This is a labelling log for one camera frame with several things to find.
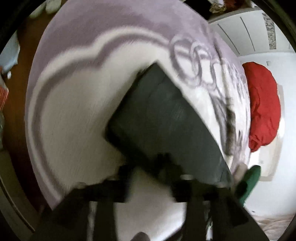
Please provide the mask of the grey plush slippers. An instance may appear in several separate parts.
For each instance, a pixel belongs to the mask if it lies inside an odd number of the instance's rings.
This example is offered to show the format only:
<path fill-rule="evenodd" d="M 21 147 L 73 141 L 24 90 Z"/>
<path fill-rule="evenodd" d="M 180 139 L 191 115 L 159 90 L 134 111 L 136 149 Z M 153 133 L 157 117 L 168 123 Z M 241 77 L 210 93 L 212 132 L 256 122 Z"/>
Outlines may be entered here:
<path fill-rule="evenodd" d="M 61 6 L 61 0 L 46 0 L 29 15 L 29 18 L 35 19 L 41 15 L 43 11 L 45 11 L 48 15 L 54 14 L 60 9 Z"/>

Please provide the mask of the purple white floral blanket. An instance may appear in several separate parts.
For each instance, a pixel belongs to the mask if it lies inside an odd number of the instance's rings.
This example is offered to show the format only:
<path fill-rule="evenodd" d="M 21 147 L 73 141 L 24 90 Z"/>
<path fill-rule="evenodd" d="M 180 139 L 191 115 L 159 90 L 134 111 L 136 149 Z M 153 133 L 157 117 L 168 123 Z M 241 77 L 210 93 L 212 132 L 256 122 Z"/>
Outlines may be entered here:
<path fill-rule="evenodd" d="M 134 169 L 126 202 L 114 204 L 117 240 L 171 238 L 186 212 L 172 195 L 171 177 L 196 179 L 173 168 L 162 183 L 105 139 L 126 92 L 154 63 L 199 115 L 232 175 L 250 153 L 244 69 L 181 1 L 67 1 L 44 31 L 30 71 L 27 146 L 53 210 L 73 188 L 114 179 L 121 166 Z"/>

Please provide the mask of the red pillow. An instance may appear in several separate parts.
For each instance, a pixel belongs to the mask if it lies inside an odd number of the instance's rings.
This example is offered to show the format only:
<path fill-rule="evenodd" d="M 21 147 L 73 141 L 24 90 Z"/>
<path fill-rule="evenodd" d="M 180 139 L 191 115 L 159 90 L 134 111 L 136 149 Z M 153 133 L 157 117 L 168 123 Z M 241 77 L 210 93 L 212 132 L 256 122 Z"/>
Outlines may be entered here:
<path fill-rule="evenodd" d="M 250 98 L 249 148 L 256 152 L 269 145 L 278 133 L 281 118 L 278 85 L 263 65 L 247 62 L 242 65 Z"/>

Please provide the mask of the grey plastic package bag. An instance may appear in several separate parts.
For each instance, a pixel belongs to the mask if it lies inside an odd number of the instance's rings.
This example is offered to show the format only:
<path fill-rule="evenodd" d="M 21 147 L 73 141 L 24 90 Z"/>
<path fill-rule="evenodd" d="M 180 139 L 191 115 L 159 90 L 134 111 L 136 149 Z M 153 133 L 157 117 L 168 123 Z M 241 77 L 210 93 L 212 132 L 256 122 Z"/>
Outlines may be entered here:
<path fill-rule="evenodd" d="M 14 32 L 0 55 L 0 64 L 3 74 L 8 73 L 13 68 L 13 66 L 17 65 L 19 53 L 20 44 L 18 41 L 17 32 Z"/>

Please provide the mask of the black leather jacket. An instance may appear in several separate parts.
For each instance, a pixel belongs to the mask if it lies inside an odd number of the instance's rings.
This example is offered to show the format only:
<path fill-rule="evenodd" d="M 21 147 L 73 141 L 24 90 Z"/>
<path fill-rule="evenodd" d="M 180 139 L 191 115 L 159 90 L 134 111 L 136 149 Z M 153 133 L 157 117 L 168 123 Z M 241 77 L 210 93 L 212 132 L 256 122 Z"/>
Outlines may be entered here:
<path fill-rule="evenodd" d="M 136 77 L 108 121 L 105 139 L 162 183 L 173 168 L 210 185 L 233 181 L 217 142 L 157 63 Z"/>

